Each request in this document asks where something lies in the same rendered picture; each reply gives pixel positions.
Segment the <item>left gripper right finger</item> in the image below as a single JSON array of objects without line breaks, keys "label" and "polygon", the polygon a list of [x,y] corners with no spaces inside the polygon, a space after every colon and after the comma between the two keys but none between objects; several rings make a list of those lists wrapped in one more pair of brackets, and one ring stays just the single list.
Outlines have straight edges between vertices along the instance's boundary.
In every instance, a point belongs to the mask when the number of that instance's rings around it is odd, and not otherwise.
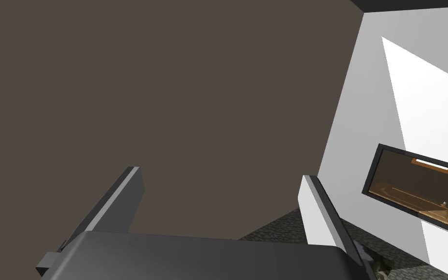
[{"label": "left gripper right finger", "polygon": [[342,266],[364,266],[364,260],[348,234],[319,178],[302,176],[298,205],[308,249],[322,261]]}]

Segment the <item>black framed wall mirror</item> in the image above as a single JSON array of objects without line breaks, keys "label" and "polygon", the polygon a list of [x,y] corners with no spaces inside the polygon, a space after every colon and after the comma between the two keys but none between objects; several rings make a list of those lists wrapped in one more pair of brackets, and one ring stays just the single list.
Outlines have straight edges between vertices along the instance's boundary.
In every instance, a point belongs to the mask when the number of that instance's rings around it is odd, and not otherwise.
[{"label": "black framed wall mirror", "polygon": [[362,193],[448,231],[448,162],[379,143]]}]

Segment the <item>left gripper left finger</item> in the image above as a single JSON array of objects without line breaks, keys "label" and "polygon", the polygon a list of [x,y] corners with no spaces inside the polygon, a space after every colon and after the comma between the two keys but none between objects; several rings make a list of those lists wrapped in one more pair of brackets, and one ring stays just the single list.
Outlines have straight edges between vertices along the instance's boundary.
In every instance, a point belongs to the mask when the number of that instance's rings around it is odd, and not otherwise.
[{"label": "left gripper left finger", "polygon": [[60,246],[60,251],[85,231],[127,233],[144,194],[141,169],[129,166],[107,190],[75,231]]}]

